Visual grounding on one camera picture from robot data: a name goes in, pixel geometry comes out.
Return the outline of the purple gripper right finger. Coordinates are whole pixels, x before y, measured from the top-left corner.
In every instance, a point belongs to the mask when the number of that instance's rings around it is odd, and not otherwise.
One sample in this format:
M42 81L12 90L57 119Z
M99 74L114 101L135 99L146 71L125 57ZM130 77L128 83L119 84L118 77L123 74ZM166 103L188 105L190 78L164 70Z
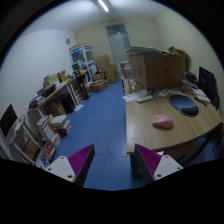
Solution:
M134 153L145 182L160 180L182 169L171 156L156 153L139 144L135 145Z

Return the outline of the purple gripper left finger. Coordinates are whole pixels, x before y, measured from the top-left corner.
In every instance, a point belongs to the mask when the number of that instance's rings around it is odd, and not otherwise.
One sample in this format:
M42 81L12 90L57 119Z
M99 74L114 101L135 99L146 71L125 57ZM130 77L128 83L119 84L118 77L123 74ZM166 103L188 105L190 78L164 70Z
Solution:
M46 168L46 171L79 186L83 186L94 155L95 148L91 144L68 157L58 157Z

